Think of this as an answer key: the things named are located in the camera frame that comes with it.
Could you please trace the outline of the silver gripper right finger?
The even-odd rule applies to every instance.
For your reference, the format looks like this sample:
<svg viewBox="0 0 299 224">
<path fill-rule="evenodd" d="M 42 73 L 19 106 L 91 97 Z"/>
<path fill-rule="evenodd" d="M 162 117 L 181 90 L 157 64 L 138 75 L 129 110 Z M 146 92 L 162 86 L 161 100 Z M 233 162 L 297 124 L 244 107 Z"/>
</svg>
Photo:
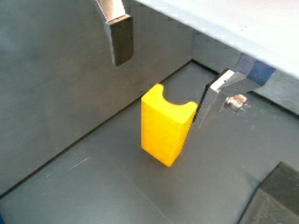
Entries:
<svg viewBox="0 0 299 224">
<path fill-rule="evenodd" d="M 223 108 L 240 111 L 248 101 L 245 93 L 262 88 L 276 71 L 273 66 L 242 53 L 236 70 L 226 69 L 205 88 L 194 117 L 199 128 Z"/>
</svg>

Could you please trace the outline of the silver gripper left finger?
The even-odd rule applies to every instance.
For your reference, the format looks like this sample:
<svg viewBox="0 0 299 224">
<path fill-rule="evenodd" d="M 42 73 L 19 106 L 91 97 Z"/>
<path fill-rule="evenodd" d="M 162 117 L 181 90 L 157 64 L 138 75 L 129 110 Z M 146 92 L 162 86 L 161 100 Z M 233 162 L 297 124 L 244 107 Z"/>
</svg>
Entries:
<svg viewBox="0 0 299 224">
<path fill-rule="evenodd" d="M 113 62 L 117 67 L 134 56 L 134 19 L 122 0 L 94 0 L 107 34 Z"/>
</svg>

